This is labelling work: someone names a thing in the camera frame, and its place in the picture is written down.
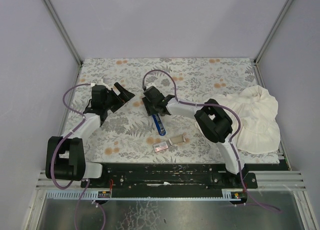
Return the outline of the blue stapler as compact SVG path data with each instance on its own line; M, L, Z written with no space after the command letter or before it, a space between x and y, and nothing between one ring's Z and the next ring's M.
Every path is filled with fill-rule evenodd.
M164 136L166 134L166 130L164 128L164 125L163 125L163 123L161 121L160 116L158 114L153 114L152 118L154 120L154 123L155 123L156 129L158 131L158 134L160 136Z

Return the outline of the red white staple box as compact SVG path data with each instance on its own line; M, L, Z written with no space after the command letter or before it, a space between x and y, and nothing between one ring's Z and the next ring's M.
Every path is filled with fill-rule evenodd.
M154 149L155 153L163 151L163 150L166 150L168 148L169 148L169 146L168 146L166 141L163 141L163 142L160 142L160 143L156 143L156 144L153 145L153 149Z

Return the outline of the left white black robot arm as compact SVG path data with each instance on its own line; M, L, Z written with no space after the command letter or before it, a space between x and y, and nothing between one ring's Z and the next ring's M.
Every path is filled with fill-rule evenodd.
M62 98L70 111L81 115L81 121L63 136L50 137L47 143L45 175L52 179L55 185L58 185L57 180L73 182L98 179L102 176L102 164L85 160L84 146L94 131L105 122L109 111L116 112L135 97L118 82L114 86L119 94L104 83L78 84L66 93L81 86L91 87L91 99L83 112L76 111L66 104L67 94Z

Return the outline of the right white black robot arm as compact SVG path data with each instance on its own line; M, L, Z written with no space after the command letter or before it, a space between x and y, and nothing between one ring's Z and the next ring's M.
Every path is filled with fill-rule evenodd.
M224 159L226 170L234 175L240 174L244 163L233 144L233 121L226 113L234 112L219 105L214 99L204 104L178 100L174 95L164 96L156 87L143 87L143 104L147 114L180 115L194 119L202 134L215 143Z

